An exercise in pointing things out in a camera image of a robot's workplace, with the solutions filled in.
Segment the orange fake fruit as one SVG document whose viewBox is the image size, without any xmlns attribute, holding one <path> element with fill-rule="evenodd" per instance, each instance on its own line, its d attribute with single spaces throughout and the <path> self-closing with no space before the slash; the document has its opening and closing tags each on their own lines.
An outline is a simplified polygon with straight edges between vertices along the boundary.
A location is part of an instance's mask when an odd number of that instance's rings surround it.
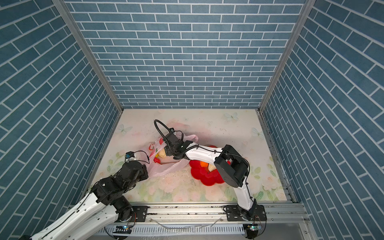
<svg viewBox="0 0 384 240">
<path fill-rule="evenodd" d="M 202 168 L 207 168 L 207 167 L 209 166 L 209 164 L 208 164 L 208 163 L 205 163 L 205 162 L 202 162 L 202 161 L 200 161 L 200 166 L 201 166 Z"/>
</svg>

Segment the pink plastic bag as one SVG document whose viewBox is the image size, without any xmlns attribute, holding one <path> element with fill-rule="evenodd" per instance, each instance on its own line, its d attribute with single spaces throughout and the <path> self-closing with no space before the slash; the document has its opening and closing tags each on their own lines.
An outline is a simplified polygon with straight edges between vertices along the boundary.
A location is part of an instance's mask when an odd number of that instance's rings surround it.
<svg viewBox="0 0 384 240">
<path fill-rule="evenodd" d="M 189 164 L 187 159 L 175 160 L 172 154 L 168 156 L 166 146 L 161 137 L 149 143 L 147 151 L 150 163 L 146 164 L 149 179 L 180 171 Z"/>
</svg>

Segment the beige fake fruit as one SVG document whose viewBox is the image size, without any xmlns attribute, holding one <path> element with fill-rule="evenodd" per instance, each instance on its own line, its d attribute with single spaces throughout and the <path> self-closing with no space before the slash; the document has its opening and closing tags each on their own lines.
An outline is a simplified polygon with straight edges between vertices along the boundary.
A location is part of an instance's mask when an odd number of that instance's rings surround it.
<svg viewBox="0 0 384 240">
<path fill-rule="evenodd" d="M 167 157 L 167 153 L 165 151 L 165 149 L 161 149 L 159 152 L 158 152 L 158 158 L 165 158 Z"/>
<path fill-rule="evenodd" d="M 212 171 L 214 171 L 215 169 L 216 169 L 215 165 L 209 164 L 209 166 L 208 166 L 208 170 L 209 170 L 209 172 L 212 172 Z"/>
</svg>

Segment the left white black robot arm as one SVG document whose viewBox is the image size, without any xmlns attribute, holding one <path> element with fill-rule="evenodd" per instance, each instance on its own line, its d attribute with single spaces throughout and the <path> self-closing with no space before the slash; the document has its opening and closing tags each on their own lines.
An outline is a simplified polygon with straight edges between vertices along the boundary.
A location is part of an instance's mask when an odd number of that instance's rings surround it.
<svg viewBox="0 0 384 240">
<path fill-rule="evenodd" d="M 96 182 L 73 208 L 40 232 L 21 240 L 84 240 L 115 221 L 135 220 L 137 214 L 123 196 L 140 181 L 148 179 L 139 161 L 123 164 L 114 175 Z"/>
</svg>

